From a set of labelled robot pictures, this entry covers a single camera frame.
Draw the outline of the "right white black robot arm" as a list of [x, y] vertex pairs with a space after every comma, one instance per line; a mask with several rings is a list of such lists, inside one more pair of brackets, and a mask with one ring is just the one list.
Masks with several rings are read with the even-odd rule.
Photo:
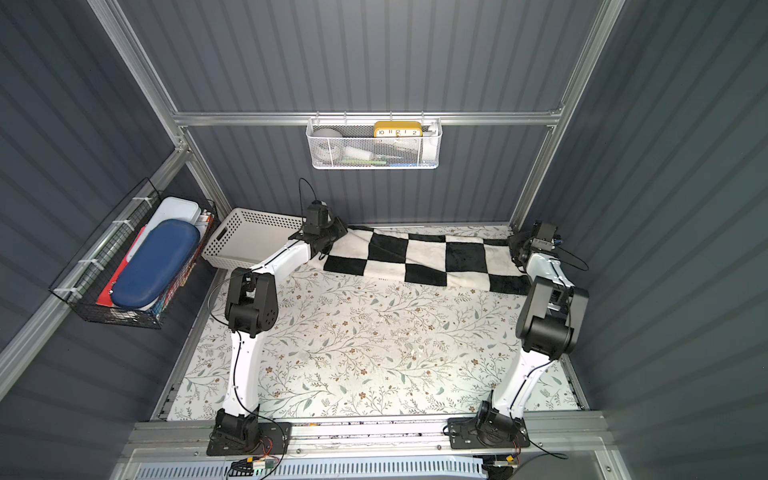
[[522, 427], [526, 403], [546, 369], [574, 350], [590, 298], [562, 268], [562, 239], [555, 225], [536, 221], [509, 243], [513, 262], [530, 281], [515, 326], [521, 352], [515, 366], [482, 402], [476, 420], [480, 430], [506, 435]]

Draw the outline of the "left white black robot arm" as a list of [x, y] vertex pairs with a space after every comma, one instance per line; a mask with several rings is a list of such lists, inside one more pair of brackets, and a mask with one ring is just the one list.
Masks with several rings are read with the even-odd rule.
[[279, 316], [278, 285], [298, 267], [330, 251], [347, 225], [325, 202], [312, 201], [298, 231], [262, 262], [230, 275], [224, 317], [232, 360], [222, 410], [237, 418], [258, 416], [259, 368], [267, 332]]

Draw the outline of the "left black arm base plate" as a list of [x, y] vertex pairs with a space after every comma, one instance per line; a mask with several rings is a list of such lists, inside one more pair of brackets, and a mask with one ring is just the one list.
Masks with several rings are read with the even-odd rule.
[[207, 456], [283, 455], [290, 442], [289, 422], [251, 422], [247, 426], [216, 425], [209, 437]]

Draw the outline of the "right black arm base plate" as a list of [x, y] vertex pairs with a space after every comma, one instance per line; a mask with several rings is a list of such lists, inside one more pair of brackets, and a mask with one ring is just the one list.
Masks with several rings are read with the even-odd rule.
[[443, 433], [454, 450], [523, 449], [530, 446], [524, 422], [508, 417], [483, 422], [477, 418], [452, 417]]

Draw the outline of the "black white checkered pillowcase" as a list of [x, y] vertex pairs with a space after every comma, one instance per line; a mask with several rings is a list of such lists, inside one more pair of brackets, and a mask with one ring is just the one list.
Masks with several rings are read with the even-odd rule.
[[330, 273], [500, 294], [525, 295], [531, 285], [505, 239], [352, 228], [311, 265]]

